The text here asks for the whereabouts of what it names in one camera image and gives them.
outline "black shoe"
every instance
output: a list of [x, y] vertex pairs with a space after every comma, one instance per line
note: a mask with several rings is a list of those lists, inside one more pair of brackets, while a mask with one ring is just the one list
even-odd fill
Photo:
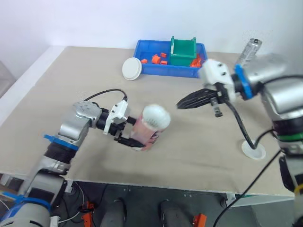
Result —
[[181, 208], [169, 200], [160, 204], [160, 219], [163, 227], [192, 227]]
[[123, 227], [126, 222], [126, 214], [123, 199], [117, 199], [109, 205], [100, 227]]

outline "white circular base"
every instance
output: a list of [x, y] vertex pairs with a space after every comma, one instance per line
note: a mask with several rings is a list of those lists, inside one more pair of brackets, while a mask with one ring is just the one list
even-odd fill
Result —
[[137, 58], [127, 59], [122, 66], [122, 73], [125, 79], [134, 80], [140, 76], [142, 71], [142, 64]]
[[253, 150], [253, 149], [251, 149], [251, 147], [249, 146], [247, 141], [244, 141], [242, 143], [242, 151], [247, 157], [250, 157], [254, 160], [263, 159], [266, 156], [264, 146], [262, 146], [261, 144], [258, 144], [257, 149]]

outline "white table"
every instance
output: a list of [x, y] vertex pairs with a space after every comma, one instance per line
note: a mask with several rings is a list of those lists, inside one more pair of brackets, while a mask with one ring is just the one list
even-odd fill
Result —
[[[129, 97], [131, 116], [144, 106], [158, 103], [171, 114], [171, 124], [148, 152], [136, 152], [91, 129], [67, 175], [68, 179], [121, 183], [211, 192], [243, 192], [278, 151], [267, 135], [261, 141], [267, 155], [252, 160], [241, 151], [243, 135], [230, 110], [221, 105], [223, 117], [215, 118], [210, 105], [177, 110], [175, 104], [201, 89], [199, 79], [141, 75], [135, 81], [122, 77], [123, 62], [134, 50], [84, 47], [51, 47], [0, 99], [0, 172], [26, 175], [45, 152], [62, 118], [74, 102], [102, 90], [121, 88]], [[208, 53], [228, 64], [238, 54]], [[94, 101], [111, 108], [119, 92]], [[235, 104], [252, 138], [271, 127], [259, 97], [240, 98]], [[284, 188], [278, 161], [268, 168], [250, 194], [292, 194]]]

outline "metal can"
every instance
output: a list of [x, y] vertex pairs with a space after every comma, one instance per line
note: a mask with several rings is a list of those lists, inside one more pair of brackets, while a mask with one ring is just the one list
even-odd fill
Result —
[[257, 51], [260, 49], [262, 41], [259, 39], [250, 39], [246, 44], [242, 54], [236, 61], [236, 65], [241, 65], [242, 67], [248, 65], [250, 61], [256, 56]]

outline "gray floor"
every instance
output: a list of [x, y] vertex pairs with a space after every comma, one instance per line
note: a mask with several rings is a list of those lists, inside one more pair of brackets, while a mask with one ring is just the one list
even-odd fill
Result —
[[[91, 201], [99, 202], [103, 184], [80, 183], [80, 186], [88, 194]], [[81, 204], [81, 198], [75, 203], [77, 194], [65, 196], [70, 216], [76, 213], [77, 207]], [[108, 204], [117, 198], [123, 198], [127, 206], [127, 222], [125, 227], [160, 227], [158, 216], [158, 204], [169, 199], [177, 203], [192, 220], [198, 213], [207, 215], [206, 227], [213, 226], [214, 220], [222, 211], [220, 199], [222, 196], [212, 193], [188, 192], [172, 189], [159, 189], [137, 186], [108, 185], [104, 193], [101, 205], [94, 212], [94, 221], [98, 227], [105, 213]], [[65, 207], [62, 205], [58, 214], [66, 219]], [[68, 222], [65, 227], [83, 226], [83, 223], [74, 224]], [[258, 227], [254, 212], [250, 206], [233, 208], [228, 211], [220, 220], [219, 227]]]
[[[80, 182], [89, 200], [99, 204], [105, 184]], [[70, 194], [64, 195], [70, 217], [77, 213], [82, 204], [80, 191], [75, 187]], [[106, 208], [117, 198], [123, 198], [127, 206], [125, 227], [160, 227], [158, 204], [166, 199], [177, 203], [192, 220], [198, 213], [207, 215], [206, 227], [212, 227], [214, 220], [222, 211], [222, 196], [215, 193], [190, 192], [183, 190], [137, 187], [127, 185], [107, 185], [101, 204], [96, 208], [93, 217], [96, 227], [100, 226]], [[0, 218], [5, 208], [0, 204]], [[293, 221], [293, 201], [277, 202], [256, 206], [237, 207], [227, 211], [221, 218], [218, 227], [290, 227]], [[67, 212], [62, 201], [52, 215], [67, 219]], [[81, 221], [81, 214], [73, 219]], [[74, 224], [66, 222], [64, 227], [83, 227], [83, 222]]]

